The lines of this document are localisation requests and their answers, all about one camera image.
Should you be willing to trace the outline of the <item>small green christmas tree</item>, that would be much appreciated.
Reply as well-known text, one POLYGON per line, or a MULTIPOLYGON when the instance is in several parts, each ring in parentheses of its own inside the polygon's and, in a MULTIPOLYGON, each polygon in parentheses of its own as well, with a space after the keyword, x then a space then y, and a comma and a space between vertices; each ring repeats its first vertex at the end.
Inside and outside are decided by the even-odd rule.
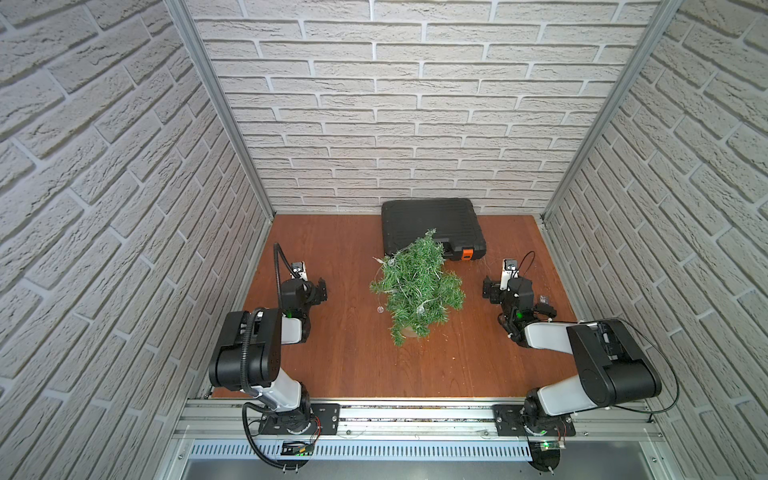
POLYGON ((370 291, 386 301, 382 309, 392 319, 390 335, 401 347, 407 332, 417 338, 430 335, 431 326, 444 324, 449 313, 464 307, 466 294, 461 278, 444 267, 443 248, 434 231, 392 255, 378 258, 378 271, 370 291))

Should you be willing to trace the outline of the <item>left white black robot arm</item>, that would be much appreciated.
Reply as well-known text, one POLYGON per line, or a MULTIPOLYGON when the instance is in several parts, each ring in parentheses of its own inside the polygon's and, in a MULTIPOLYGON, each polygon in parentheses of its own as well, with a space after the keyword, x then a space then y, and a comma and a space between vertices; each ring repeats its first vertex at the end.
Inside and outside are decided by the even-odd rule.
POLYGON ((248 395, 247 414, 291 434, 317 427, 306 387, 282 369, 281 358, 283 346, 307 342, 310 310, 327 298, 324 279, 292 278, 279 286, 276 308, 228 313, 208 366, 212 386, 248 395))

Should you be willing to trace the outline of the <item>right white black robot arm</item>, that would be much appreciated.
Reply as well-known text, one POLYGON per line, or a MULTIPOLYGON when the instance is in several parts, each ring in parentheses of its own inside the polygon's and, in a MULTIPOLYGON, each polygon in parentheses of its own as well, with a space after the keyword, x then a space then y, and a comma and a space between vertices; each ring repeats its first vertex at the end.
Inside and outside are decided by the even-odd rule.
POLYGON ((662 381, 620 319, 556 322, 556 310, 534 301, 532 281, 502 275, 483 280, 482 296, 501 307, 498 322, 522 348, 570 355, 577 374, 527 394, 519 418, 529 433, 563 434, 573 413, 656 397, 662 381))

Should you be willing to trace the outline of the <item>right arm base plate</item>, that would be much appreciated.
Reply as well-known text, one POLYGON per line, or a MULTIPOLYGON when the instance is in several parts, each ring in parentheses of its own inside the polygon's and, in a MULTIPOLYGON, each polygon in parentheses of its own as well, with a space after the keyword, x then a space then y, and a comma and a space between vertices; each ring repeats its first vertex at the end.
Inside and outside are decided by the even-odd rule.
POLYGON ((492 406, 495 427, 500 437, 512 436, 555 436, 576 435, 569 415, 549 416, 538 410, 528 409, 523 404, 495 404, 492 406))

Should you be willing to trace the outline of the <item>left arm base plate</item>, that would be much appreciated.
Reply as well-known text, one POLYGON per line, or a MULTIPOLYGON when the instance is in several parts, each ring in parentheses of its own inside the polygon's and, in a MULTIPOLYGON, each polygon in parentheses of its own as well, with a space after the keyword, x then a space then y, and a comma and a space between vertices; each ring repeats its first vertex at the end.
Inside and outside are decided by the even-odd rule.
POLYGON ((335 435, 338 431, 341 405, 312 402, 309 407, 267 414, 263 425, 251 431, 259 435, 335 435))

